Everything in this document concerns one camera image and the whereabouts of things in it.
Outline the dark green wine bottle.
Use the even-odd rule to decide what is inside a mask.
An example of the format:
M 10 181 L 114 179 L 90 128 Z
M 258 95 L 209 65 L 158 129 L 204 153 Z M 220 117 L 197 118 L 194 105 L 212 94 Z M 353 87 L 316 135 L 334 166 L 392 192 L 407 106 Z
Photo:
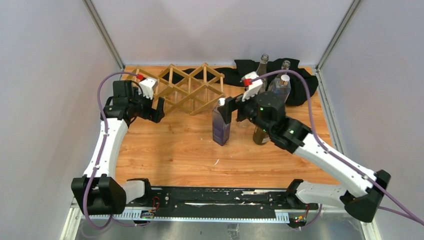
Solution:
M 252 140 L 257 145 L 265 145 L 270 141 L 270 137 L 266 130 L 256 126 L 252 136 Z

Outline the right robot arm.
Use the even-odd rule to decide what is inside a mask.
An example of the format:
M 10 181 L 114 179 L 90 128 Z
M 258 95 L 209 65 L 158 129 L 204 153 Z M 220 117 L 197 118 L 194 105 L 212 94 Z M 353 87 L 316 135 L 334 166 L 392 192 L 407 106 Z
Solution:
M 391 179 L 388 172 L 363 167 L 315 137 L 310 127 L 286 116 L 285 103 L 272 92 L 250 98 L 244 94 L 220 98 L 217 110 L 226 124 L 236 111 L 238 121 L 247 119 L 266 132 L 277 147 L 308 160 L 339 182 L 334 185 L 294 179 L 285 195 L 290 208 L 323 204 L 343 208 L 359 221 L 373 221 Z

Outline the black cloth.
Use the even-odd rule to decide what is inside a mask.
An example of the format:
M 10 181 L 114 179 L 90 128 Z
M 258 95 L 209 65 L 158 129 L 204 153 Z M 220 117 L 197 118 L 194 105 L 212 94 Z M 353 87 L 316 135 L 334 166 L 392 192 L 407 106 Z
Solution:
M 273 72 L 281 69 L 281 66 L 284 61 L 290 62 L 289 69 L 300 74 L 305 82 L 307 83 L 309 95 L 313 96 L 319 85 L 319 81 L 316 76 L 311 75 L 306 69 L 300 68 L 298 59 L 294 58 L 278 58 L 274 61 L 269 61 L 267 63 L 266 72 Z M 230 86 L 242 87 L 241 78 L 257 70 L 259 67 L 259 62 L 249 59 L 236 59 L 235 68 L 231 67 L 218 67 L 215 70 L 221 74 L 224 74 L 223 83 Z M 285 102 L 287 106 L 296 107 L 301 106 L 307 101 L 306 91 L 302 84 L 302 81 L 295 75 L 289 74 L 291 90 L 290 94 Z

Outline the clear bottle dark label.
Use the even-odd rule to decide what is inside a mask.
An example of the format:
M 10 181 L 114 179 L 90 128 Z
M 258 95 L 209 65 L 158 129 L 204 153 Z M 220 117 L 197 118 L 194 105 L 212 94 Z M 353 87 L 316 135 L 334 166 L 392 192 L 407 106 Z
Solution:
M 282 70 L 289 70 L 289 69 L 290 69 L 290 66 L 291 66 L 291 61 L 286 59 L 286 60 L 284 60 L 284 61 L 282 62 L 281 69 L 282 69 Z M 281 78 L 281 76 L 283 76 L 283 75 L 285 75 L 285 74 L 286 74 L 286 72 L 278 73 L 278 74 L 276 75 L 275 79 L 280 79 L 280 78 Z

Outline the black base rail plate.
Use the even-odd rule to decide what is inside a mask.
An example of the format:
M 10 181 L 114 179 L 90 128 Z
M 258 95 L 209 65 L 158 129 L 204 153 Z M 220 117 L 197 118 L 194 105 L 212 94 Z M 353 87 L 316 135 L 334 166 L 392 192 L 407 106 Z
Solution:
M 284 188 L 153 186 L 129 202 L 159 221 L 279 222 L 319 209 L 316 203 L 292 203 Z

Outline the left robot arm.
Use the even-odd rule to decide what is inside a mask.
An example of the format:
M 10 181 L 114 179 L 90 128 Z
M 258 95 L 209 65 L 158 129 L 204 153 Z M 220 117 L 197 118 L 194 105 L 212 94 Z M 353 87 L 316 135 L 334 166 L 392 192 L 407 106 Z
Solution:
M 165 116 L 164 98 L 159 97 L 153 108 L 155 78 L 139 83 L 117 80 L 112 84 L 113 95 L 100 115 L 100 133 L 93 156 L 82 177 L 71 182 L 71 190 L 81 209 L 88 215 L 121 214 L 131 201 L 149 206 L 153 201 L 151 184 L 146 178 L 132 178 L 125 184 L 116 182 L 119 151 L 129 126 L 136 118 L 159 123 Z

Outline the wooden wine rack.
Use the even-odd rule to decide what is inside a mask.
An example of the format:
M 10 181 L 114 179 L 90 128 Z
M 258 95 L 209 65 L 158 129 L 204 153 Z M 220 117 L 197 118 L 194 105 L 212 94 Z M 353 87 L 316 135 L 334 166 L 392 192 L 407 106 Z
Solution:
M 125 70 L 157 79 L 158 86 L 153 92 L 154 97 L 164 98 L 166 114 L 178 110 L 193 116 L 213 107 L 220 98 L 225 97 L 225 75 L 207 63 L 195 66 L 190 73 L 184 72 L 183 67 L 174 64 L 130 65 Z

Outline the clear glass bottle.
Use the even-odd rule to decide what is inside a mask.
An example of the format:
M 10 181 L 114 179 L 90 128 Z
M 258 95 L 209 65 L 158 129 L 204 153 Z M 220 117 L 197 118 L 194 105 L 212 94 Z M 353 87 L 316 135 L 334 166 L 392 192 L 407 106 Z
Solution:
M 260 62 L 259 62 L 258 68 L 256 70 L 256 73 L 259 77 L 262 76 L 262 75 L 265 75 L 267 73 L 268 61 L 269 61 L 269 55 L 268 54 L 263 54 L 260 57 Z

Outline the blue labelled bottle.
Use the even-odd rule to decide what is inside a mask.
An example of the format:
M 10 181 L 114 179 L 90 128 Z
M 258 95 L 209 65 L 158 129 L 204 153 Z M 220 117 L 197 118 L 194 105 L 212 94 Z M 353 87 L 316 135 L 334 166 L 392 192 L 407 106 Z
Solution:
M 277 77 L 271 81 L 268 91 L 275 93 L 285 103 L 291 92 L 290 80 L 288 74 L 277 75 Z

